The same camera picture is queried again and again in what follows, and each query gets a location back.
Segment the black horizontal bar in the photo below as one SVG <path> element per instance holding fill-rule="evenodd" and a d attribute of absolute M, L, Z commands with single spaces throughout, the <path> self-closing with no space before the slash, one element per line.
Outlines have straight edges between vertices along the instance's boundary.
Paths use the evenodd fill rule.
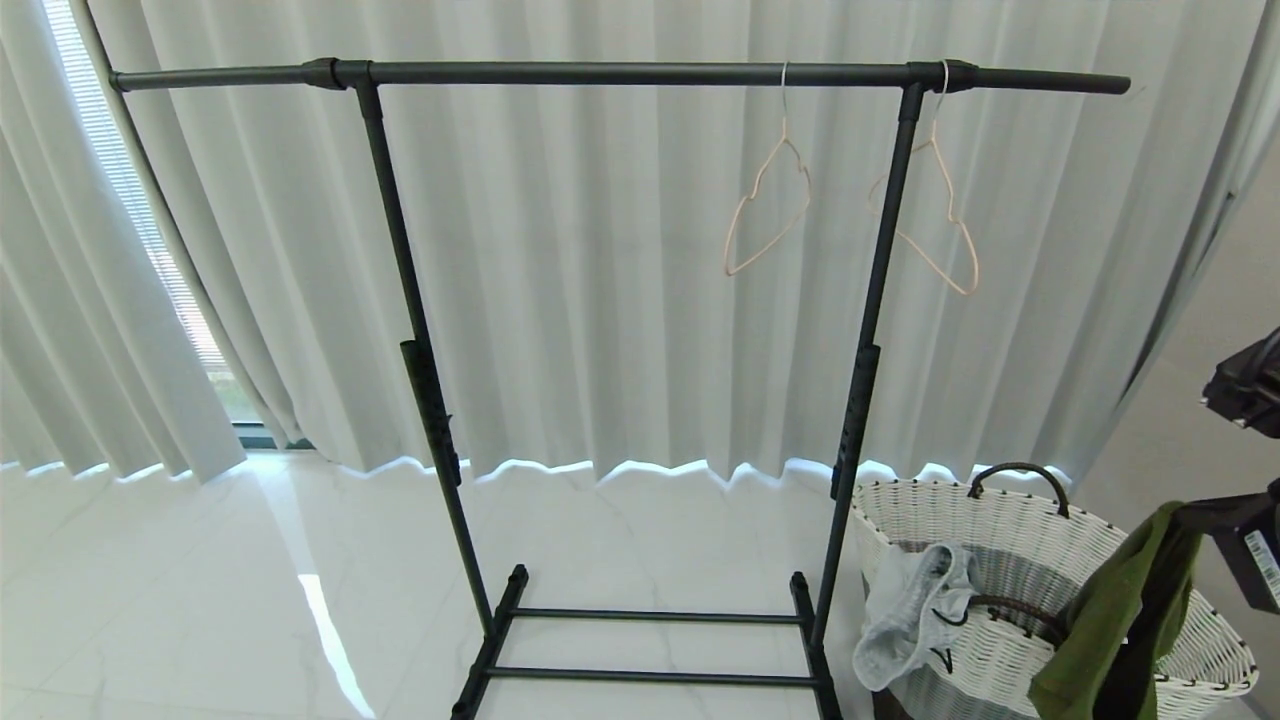
<path fill-rule="evenodd" d="M 813 678 L 792 675 L 728 675 L 723 673 L 648 673 L 639 670 L 579 670 L 570 667 L 489 667 L 490 678 L 526 680 L 594 680 L 604 683 L 673 683 L 682 685 L 748 685 L 759 688 L 813 688 Z"/>
<path fill-rule="evenodd" d="M 746 612 L 668 612 L 664 610 L 570 610 L 559 607 L 516 607 L 513 618 L 562 620 L 640 620 L 649 623 L 731 623 L 741 625 L 799 625 L 796 615 L 751 615 Z"/>
<path fill-rule="evenodd" d="M 335 90 L 361 79 L 376 85 L 645 85 L 773 86 L 783 63 L 376 63 L 321 58 L 300 65 L 113 73 L 120 91 L 236 85 L 317 85 Z M 942 61 L 887 64 L 786 64 L 797 87 L 906 87 L 941 90 Z M 984 69 L 947 60 L 950 91 L 970 87 L 1120 95 L 1129 78 L 1047 70 Z"/>

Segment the light blue cloth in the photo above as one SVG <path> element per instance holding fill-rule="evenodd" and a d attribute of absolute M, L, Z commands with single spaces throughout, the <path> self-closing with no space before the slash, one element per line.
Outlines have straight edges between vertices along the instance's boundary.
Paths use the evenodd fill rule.
<path fill-rule="evenodd" d="M 890 546 L 881 556 L 867 593 L 863 637 L 854 648 L 854 673 L 870 691 L 924 665 L 929 651 L 945 652 L 960 628 L 933 614 L 959 621 L 978 594 L 977 560 L 955 543 L 934 543 L 923 552 Z"/>

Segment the white label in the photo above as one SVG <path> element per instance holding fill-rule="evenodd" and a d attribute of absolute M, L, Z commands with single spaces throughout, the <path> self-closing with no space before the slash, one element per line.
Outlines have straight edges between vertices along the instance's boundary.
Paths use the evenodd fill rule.
<path fill-rule="evenodd" d="M 1276 556 L 1267 547 L 1267 539 L 1262 537 L 1261 530 L 1253 530 L 1244 536 L 1244 544 L 1249 546 L 1249 552 L 1253 555 L 1253 561 L 1258 564 L 1258 570 L 1262 570 L 1262 579 L 1267 582 L 1271 597 L 1280 606 L 1280 564 L 1276 562 Z"/>

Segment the wicker basket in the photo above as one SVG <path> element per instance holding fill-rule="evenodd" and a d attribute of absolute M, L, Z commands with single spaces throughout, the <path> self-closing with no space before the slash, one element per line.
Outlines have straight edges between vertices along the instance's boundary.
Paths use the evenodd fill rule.
<path fill-rule="evenodd" d="M 1041 474 L 1052 483 L 1057 502 L 1006 491 L 983 496 L 982 480 L 1004 470 Z M 890 543 L 919 551 L 934 542 L 959 542 L 978 557 L 983 593 L 1048 614 L 1065 607 L 1126 537 L 1097 515 L 1069 506 L 1057 479 L 1025 462 L 989 468 L 972 486 L 860 484 L 854 488 L 852 525 L 867 582 Z M 1027 689 L 1055 650 L 1053 633 L 1038 616 L 1043 614 L 972 609 L 950 660 L 931 656 L 928 665 L 892 685 L 895 694 L 918 720 L 1036 717 Z M 1157 667 L 1162 719 L 1203 717 L 1248 693 L 1258 675 L 1244 641 L 1199 592 L 1192 593 L 1181 634 Z"/>

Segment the white marble tile floor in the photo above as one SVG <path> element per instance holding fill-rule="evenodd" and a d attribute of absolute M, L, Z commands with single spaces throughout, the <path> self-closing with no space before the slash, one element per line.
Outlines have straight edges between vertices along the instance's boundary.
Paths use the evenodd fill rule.
<path fill-rule="evenodd" d="M 480 644 L 439 487 L 253 454 L 209 484 L 61 469 L 3 478 L 4 720 L 445 717 Z M 490 601 L 791 612 L 814 596 L 832 503 L 820 469 L 782 482 L 704 469 L 508 465 L 463 487 Z M 850 538 L 828 633 L 846 717 L 872 716 L 849 659 L 861 585 Z M 788 628 L 521 620 L 504 664 L 804 674 Z M 1224 715 L 1248 717 L 1249 715 Z M 481 719 L 809 719 L 808 691 L 500 680 Z"/>

